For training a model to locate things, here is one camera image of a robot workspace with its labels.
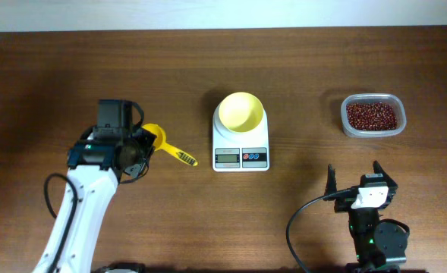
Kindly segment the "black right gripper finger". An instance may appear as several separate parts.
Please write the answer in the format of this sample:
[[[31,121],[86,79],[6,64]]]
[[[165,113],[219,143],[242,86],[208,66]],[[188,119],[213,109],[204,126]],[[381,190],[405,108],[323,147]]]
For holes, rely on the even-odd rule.
[[[327,168],[327,181],[326,181],[326,187],[324,195],[326,198],[325,201],[333,201],[333,197],[330,197],[330,195],[337,192],[337,182],[335,178],[335,169],[333,168],[332,164],[328,164]]]
[[[381,174],[386,181],[391,181],[390,176],[383,170],[378,161],[373,162],[373,171],[375,174]]]

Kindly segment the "yellow plastic measuring scoop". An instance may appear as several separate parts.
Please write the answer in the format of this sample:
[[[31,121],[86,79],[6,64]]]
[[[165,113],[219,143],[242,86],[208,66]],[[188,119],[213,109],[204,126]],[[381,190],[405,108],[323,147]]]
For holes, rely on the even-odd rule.
[[[167,143],[166,132],[158,124],[144,124],[142,128],[156,136],[156,140],[154,142],[156,151],[163,150],[167,152],[169,155],[175,157],[180,162],[185,163],[186,165],[194,167],[198,166],[198,161],[192,155],[183,151],[182,149],[179,149]]]

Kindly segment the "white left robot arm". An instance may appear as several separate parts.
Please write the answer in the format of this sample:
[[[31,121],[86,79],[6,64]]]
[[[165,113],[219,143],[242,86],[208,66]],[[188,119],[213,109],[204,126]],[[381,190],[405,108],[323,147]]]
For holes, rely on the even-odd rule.
[[[141,179],[149,170],[156,136],[134,122],[143,109],[128,100],[101,99],[96,124],[68,151],[66,174],[50,174],[43,185],[48,207],[49,181],[60,178],[65,191],[36,272],[89,272],[102,220],[121,184]]]

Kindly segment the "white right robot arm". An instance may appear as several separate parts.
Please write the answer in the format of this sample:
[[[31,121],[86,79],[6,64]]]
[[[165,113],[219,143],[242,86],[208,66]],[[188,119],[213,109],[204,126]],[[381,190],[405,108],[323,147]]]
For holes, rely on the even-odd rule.
[[[381,219],[380,211],[392,202],[397,183],[373,163],[373,173],[360,177],[357,186],[337,190],[335,169],[327,168],[325,200],[334,202],[336,213],[348,214],[348,230],[354,241],[355,263],[345,266],[346,272],[400,272],[406,263],[410,228],[393,219]]]

